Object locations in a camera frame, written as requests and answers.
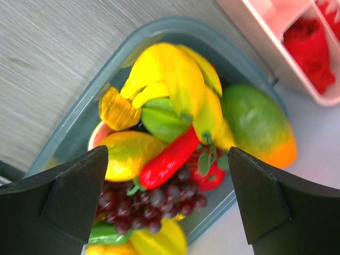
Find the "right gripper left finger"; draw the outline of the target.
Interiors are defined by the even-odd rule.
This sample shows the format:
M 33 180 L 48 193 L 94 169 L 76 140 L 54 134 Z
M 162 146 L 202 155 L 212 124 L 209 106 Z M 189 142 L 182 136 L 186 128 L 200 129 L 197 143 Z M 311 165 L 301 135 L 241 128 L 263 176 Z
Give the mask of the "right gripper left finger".
M 1 186 L 1 254 L 81 254 L 104 184 L 108 149 Z

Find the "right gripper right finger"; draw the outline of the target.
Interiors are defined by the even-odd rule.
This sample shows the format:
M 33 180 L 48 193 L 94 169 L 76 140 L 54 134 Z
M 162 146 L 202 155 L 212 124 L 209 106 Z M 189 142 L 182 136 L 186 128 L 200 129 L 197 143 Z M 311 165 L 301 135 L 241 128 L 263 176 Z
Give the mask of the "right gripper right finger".
M 232 147 L 229 170 L 255 254 L 339 254 L 339 190 Z

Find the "toy banana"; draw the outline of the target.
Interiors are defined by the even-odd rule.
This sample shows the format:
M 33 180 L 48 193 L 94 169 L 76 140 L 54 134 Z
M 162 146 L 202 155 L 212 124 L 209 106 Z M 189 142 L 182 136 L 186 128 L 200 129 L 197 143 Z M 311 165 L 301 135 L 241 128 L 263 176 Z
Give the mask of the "toy banana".
M 215 142 L 222 127 L 222 85 L 214 67 L 184 45 L 153 44 L 132 65 L 120 92 L 140 108 L 151 97 L 169 97 L 179 119 L 192 123 L 201 143 Z

